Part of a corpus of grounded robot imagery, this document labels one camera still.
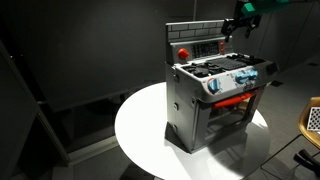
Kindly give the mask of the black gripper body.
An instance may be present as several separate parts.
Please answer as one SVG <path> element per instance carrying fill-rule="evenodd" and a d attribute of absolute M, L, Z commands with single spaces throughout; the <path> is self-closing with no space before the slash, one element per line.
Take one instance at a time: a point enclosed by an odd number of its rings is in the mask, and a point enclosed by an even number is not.
<path fill-rule="evenodd" d="M 261 18 L 261 14 L 253 16 L 237 15 L 234 17 L 234 27 L 248 27 L 249 29 L 255 29 L 259 27 Z"/>

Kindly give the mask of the green robot arm link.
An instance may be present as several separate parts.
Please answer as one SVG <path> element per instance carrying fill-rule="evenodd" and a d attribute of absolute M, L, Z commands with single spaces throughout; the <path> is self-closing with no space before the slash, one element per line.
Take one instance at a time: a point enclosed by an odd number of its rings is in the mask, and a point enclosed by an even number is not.
<path fill-rule="evenodd" d="M 237 0 L 235 17 L 251 17 L 283 9 L 291 4 L 318 2 L 319 0 Z"/>

